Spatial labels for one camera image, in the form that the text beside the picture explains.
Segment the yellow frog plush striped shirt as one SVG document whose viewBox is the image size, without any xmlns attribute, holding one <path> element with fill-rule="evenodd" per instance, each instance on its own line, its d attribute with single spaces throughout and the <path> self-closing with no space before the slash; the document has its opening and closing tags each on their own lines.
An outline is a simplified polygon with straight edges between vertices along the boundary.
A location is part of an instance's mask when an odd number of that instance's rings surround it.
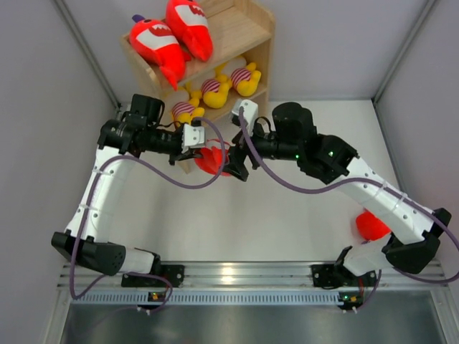
<svg viewBox="0 0 459 344">
<path fill-rule="evenodd" d="M 195 117 L 204 117 L 205 110 L 200 106 L 200 100 L 191 98 L 183 87 L 167 93 L 164 102 L 166 112 L 171 115 L 175 128 L 183 123 L 190 124 Z"/>
</svg>

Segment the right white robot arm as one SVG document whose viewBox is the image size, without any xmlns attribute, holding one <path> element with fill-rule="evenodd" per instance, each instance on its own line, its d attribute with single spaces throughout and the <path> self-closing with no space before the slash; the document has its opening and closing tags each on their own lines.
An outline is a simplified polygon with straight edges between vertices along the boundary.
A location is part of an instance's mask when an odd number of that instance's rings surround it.
<svg viewBox="0 0 459 344">
<path fill-rule="evenodd" d="M 275 107 L 272 130 L 264 131 L 259 119 L 257 103 L 247 99 L 235 103 L 231 121 L 241 131 L 229 148 L 226 172 L 246 181 L 249 159 L 254 169 L 262 168 L 291 191 L 308 195 L 340 191 L 386 225 L 389 233 L 382 238 L 341 251 L 334 267 L 340 283 L 350 285 L 368 272 L 388 267 L 417 279 L 435 258 L 441 235 L 450 232 L 450 212 L 421 206 L 382 178 L 345 140 L 318 133 L 311 111 L 297 102 Z M 267 159 L 292 161 L 324 186 L 309 189 L 288 183 L 266 165 Z"/>
</svg>

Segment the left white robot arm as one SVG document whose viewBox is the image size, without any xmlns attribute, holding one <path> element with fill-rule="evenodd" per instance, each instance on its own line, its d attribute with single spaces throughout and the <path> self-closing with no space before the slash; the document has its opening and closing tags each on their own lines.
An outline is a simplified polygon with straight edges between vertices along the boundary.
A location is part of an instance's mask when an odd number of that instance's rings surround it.
<svg viewBox="0 0 459 344">
<path fill-rule="evenodd" d="M 193 158 L 204 145 L 199 120 L 167 130 L 160 125 L 164 110 L 162 100 L 135 94 L 130 109 L 100 129 L 94 166 L 80 204 L 66 229 L 56 231 L 51 241 L 74 266 L 108 276 L 137 272 L 146 286 L 160 282 L 159 256 L 112 243 L 110 230 L 128 174 L 143 152 L 165 154 L 175 163 Z"/>
</svg>

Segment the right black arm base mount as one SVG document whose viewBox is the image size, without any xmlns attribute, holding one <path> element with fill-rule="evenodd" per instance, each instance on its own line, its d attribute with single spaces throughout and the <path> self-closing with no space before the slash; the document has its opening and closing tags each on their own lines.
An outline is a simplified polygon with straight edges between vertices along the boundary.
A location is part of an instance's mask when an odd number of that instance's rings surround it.
<svg viewBox="0 0 459 344">
<path fill-rule="evenodd" d="M 376 284 L 376 272 L 367 272 L 357 277 L 346 268 L 335 264 L 311 265 L 313 286 L 325 290 L 333 290 L 340 287 L 373 287 Z"/>
</svg>

